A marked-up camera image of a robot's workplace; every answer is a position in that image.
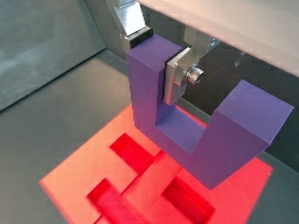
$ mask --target red base block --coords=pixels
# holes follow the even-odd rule
[[[243,224],[271,171],[254,159],[211,191],[137,129],[129,107],[40,184],[70,223]]]

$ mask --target purple u-shaped block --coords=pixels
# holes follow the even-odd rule
[[[165,62],[181,49],[154,35],[127,53],[135,126],[213,189],[273,143],[294,107],[242,81],[205,129],[163,100]]]

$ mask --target white panel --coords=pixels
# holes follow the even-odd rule
[[[299,76],[299,1],[138,2]]]

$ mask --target metal bracket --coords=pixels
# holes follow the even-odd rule
[[[141,4],[134,0],[107,0],[113,17],[121,31],[123,49],[127,52],[154,35],[146,26]]]
[[[205,72],[199,68],[199,61],[207,51],[219,43],[219,41],[201,31],[186,27],[185,41],[193,47],[187,47],[169,61],[166,67],[166,83],[163,100],[169,105],[174,105],[183,96],[187,82],[193,85],[201,83]]]

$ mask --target red slot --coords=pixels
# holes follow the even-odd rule
[[[106,179],[88,194],[88,199],[111,224],[150,224],[150,221],[137,211]]]
[[[139,175],[145,173],[155,161],[155,157],[137,143],[129,134],[123,134],[113,143],[110,148],[125,159],[126,163],[133,167]]]
[[[163,196],[193,223],[209,222],[215,208],[181,179],[177,178],[167,186]]]

